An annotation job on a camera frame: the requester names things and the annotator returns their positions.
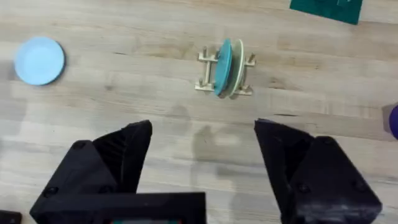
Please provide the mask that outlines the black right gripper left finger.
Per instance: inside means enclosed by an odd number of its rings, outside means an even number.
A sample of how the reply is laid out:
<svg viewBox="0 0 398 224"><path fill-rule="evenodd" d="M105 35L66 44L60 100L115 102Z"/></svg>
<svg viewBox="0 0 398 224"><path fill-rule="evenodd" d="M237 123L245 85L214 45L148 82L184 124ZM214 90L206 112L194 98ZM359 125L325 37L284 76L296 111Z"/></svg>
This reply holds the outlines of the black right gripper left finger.
<svg viewBox="0 0 398 224"><path fill-rule="evenodd" d="M30 210L34 219L94 219L108 201L133 195L152 136L148 120L72 144Z"/></svg>

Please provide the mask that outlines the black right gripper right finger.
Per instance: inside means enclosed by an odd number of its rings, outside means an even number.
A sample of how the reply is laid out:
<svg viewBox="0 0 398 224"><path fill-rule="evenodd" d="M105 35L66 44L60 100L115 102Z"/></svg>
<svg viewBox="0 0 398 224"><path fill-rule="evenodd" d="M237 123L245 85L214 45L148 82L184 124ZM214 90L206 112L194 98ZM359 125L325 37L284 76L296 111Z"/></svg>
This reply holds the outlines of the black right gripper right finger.
<svg viewBox="0 0 398 224"><path fill-rule="evenodd" d="M287 224L368 224L382 202L337 141L257 119L254 130Z"/></svg>

